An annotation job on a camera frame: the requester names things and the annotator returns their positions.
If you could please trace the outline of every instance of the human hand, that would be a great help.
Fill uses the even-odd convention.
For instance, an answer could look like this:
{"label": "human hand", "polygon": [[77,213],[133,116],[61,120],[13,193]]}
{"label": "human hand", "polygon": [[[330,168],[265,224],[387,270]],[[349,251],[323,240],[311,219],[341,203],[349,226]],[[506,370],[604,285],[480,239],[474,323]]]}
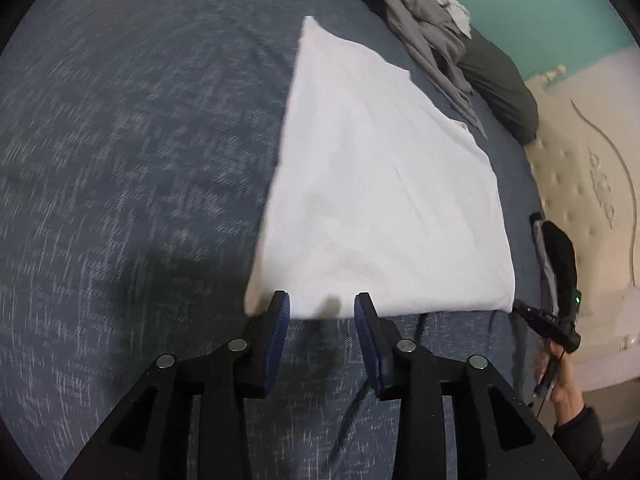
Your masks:
{"label": "human hand", "polygon": [[573,420],[584,408],[582,391],[575,382],[574,361],[571,354],[564,353],[564,349],[557,343],[550,341],[536,357],[534,374],[540,381],[549,363],[549,356],[560,359],[560,369],[556,384],[551,391],[551,401],[556,410],[556,425],[562,426]]}

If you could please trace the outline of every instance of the teal wall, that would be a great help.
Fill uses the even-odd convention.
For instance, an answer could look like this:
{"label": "teal wall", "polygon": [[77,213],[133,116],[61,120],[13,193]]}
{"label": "teal wall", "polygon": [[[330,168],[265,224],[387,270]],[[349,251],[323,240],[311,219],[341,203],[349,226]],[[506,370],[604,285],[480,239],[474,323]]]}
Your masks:
{"label": "teal wall", "polygon": [[568,73],[634,40],[608,0],[458,0],[523,78],[564,64]]}

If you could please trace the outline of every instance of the sleeve of shirt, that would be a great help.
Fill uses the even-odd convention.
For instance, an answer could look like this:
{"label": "sleeve of shirt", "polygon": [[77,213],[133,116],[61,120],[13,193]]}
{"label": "sleeve of shirt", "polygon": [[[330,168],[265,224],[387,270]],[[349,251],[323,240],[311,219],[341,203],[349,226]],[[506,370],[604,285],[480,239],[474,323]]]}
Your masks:
{"label": "sleeve of shirt", "polygon": [[608,465],[602,455],[602,430],[596,413],[585,406],[573,420],[556,426],[554,440],[582,480],[599,480]]}

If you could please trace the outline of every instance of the bed sheet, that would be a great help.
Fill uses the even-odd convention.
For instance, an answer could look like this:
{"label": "bed sheet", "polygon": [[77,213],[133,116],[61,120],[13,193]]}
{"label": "bed sheet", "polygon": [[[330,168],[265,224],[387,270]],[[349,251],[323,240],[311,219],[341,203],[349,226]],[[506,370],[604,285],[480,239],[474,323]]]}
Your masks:
{"label": "bed sheet", "polygon": [[[0,56],[0,414],[44,480],[158,354],[241,331],[305,15],[410,70],[460,120],[360,0],[37,0]],[[536,186],[474,107],[516,297],[536,305]],[[438,355],[487,355],[530,394],[533,339],[507,314],[396,322]],[[247,416],[258,480],[390,477],[398,404],[373,399],[351,320],[293,322],[278,386]]]}

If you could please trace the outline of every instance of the silver rivet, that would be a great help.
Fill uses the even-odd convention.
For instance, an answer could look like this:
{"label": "silver rivet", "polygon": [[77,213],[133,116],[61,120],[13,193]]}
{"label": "silver rivet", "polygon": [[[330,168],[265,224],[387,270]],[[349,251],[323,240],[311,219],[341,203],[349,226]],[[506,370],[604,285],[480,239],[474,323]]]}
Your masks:
{"label": "silver rivet", "polygon": [[410,339],[401,339],[396,346],[401,352],[413,352],[415,350],[415,343]]}
{"label": "silver rivet", "polygon": [[232,339],[231,341],[229,341],[229,343],[226,346],[232,352],[241,352],[242,350],[244,350],[249,346],[249,343],[247,343],[247,341],[245,341],[244,339],[238,338],[238,339]]}
{"label": "silver rivet", "polygon": [[487,361],[486,357],[484,357],[483,355],[472,355],[469,358],[469,364],[472,365],[473,368],[484,370],[489,364],[489,361]]}
{"label": "silver rivet", "polygon": [[175,357],[170,354],[161,355],[156,359],[156,366],[158,368],[171,368],[175,363]]}

